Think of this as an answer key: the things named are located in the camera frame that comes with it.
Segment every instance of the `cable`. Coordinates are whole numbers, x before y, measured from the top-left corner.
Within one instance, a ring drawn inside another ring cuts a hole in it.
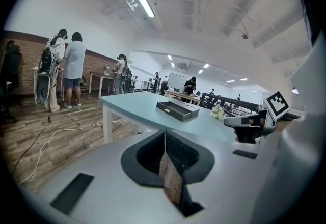
[[[122,122],[125,122],[125,121],[127,121],[127,119],[126,120],[123,120],[123,121],[112,121],[112,123],[122,123]],[[83,130],[83,129],[85,129],[85,128],[87,128],[87,127],[90,127],[90,126],[93,126],[93,125],[98,125],[98,124],[102,124],[103,122],[100,122],[100,123],[95,123],[95,124],[91,124],[91,125],[87,125],[87,126],[84,126],[83,128],[77,128],[77,129],[60,129],[60,130],[58,130],[58,131],[56,131],[52,136],[51,136],[51,138],[45,143],[45,144],[43,144],[43,146],[41,147],[41,149],[40,149],[40,153],[39,153],[39,158],[38,158],[38,160],[37,160],[37,163],[36,163],[36,166],[35,166],[35,169],[33,170],[33,172],[31,173],[31,175],[26,179],[26,180],[23,180],[20,184],[23,184],[24,182],[26,182],[26,181],[28,181],[30,178],[31,178],[31,176],[35,173],[35,171],[36,171],[36,169],[37,169],[37,167],[38,167],[38,165],[39,165],[39,162],[40,162],[40,159],[41,159],[41,151],[42,151],[42,149],[43,149],[43,147],[46,145],[46,144],[48,144],[51,140],[52,140],[52,138],[53,138],[53,136],[57,133],[57,132],[60,132],[60,131],[76,131],[76,130]]]
[[[24,153],[21,155],[21,157],[19,158],[19,160],[16,162],[14,170],[12,171],[11,175],[14,175],[15,170],[17,168],[17,165],[19,164],[20,160],[24,157],[24,155],[26,154],[26,152],[33,146],[33,144],[36,142],[36,140],[38,139],[38,137],[41,135],[41,133],[44,131],[44,129],[50,124],[50,121],[48,122],[47,125],[44,126],[44,128],[42,129],[42,131],[38,134],[38,136],[35,138],[35,140],[32,142],[32,144],[27,148],[26,151],[24,151]]]

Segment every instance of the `backpack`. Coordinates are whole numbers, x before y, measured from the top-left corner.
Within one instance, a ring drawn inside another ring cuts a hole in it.
[[[39,62],[39,74],[46,74],[52,77],[57,66],[54,52],[49,47],[45,48]]]
[[[131,73],[130,69],[127,66],[124,66],[121,72],[122,78],[126,78]]]

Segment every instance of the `white t-shirt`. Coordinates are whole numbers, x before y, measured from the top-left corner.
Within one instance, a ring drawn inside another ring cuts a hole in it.
[[[119,70],[118,70],[117,74],[118,74],[118,75],[121,75],[122,70],[123,70],[123,68],[124,68],[124,66],[125,66],[126,64],[125,64],[125,62],[124,62],[123,59],[120,59],[120,60],[119,60],[119,63],[120,63],[120,67],[119,67]]]

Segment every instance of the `whiteboard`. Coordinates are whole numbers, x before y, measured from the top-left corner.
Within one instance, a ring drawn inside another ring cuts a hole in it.
[[[182,75],[177,75],[170,73],[168,79],[169,88],[177,88],[179,91],[183,91],[184,84],[187,82],[188,78]]]

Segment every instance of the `ceiling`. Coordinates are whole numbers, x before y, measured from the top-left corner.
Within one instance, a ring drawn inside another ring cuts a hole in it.
[[[285,77],[292,75],[310,51],[300,0],[148,0],[155,14],[152,19],[141,4],[132,10],[125,0],[102,1],[104,15],[115,13],[136,32],[158,31],[163,35],[182,31],[227,39],[251,49],[253,55],[266,54]],[[190,63],[194,72],[202,65]],[[203,76],[226,81],[228,71],[216,69],[218,73],[211,67]]]
[[[251,85],[253,83],[251,80],[241,81],[240,79],[245,78],[245,76],[234,74],[217,66],[210,65],[208,68],[204,68],[206,63],[200,61],[175,56],[172,56],[172,60],[169,60],[168,56],[163,54],[151,54],[151,56],[164,66],[172,68],[171,63],[173,63],[176,71],[179,70],[196,77],[213,80],[229,87],[234,85]],[[227,83],[229,80],[235,80],[235,82]]]

